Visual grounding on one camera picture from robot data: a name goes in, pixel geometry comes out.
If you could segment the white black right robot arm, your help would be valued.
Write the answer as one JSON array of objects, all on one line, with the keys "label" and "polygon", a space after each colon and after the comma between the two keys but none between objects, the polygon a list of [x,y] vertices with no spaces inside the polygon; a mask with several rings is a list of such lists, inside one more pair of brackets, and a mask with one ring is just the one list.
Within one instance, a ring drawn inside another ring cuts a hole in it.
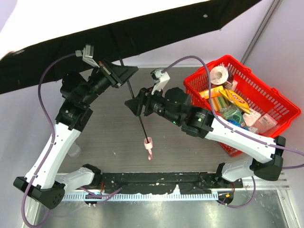
[{"label": "white black right robot arm", "polygon": [[237,127],[208,109],[192,105],[191,96],[178,87],[166,93],[142,88],[135,98],[124,104],[136,116],[155,113],[187,135],[217,141],[248,155],[233,163],[221,163],[215,177],[218,182],[235,182],[250,176],[276,181],[280,176],[283,150],[275,146],[284,146],[284,137],[264,137]]}]

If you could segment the pink and black umbrella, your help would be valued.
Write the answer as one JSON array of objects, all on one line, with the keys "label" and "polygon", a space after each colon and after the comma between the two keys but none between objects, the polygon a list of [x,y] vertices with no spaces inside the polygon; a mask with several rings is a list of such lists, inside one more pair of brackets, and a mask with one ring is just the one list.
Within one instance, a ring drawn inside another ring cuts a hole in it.
[{"label": "pink and black umbrella", "polygon": [[19,0],[0,32],[0,92],[36,86],[91,44],[110,62],[223,28],[255,0]]}]

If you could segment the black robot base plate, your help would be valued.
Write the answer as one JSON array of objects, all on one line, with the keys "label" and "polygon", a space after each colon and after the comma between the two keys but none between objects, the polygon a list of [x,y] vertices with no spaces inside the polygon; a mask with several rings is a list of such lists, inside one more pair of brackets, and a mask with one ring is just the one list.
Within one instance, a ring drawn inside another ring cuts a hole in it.
[{"label": "black robot base plate", "polygon": [[89,188],[104,190],[112,193],[121,189],[121,194],[172,194],[176,187],[180,193],[204,194],[212,189],[240,189],[242,180],[228,182],[216,178],[215,173],[210,172],[125,172],[102,173],[93,179]]}]

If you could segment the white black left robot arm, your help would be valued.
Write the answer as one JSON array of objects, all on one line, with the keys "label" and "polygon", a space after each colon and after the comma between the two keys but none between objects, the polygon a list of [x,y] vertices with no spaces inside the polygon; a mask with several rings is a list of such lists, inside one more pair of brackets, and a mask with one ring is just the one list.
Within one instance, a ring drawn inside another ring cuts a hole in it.
[{"label": "white black left robot arm", "polygon": [[60,92],[65,100],[56,122],[51,124],[48,144],[30,171],[24,177],[17,177],[13,185],[48,209],[54,209],[67,192],[83,186],[98,186],[102,174],[96,166],[85,164],[63,176],[57,173],[58,169],[90,119],[91,103],[107,88],[122,86],[137,71],[136,66],[118,66],[102,60],[88,80],[78,72],[63,77]]}]

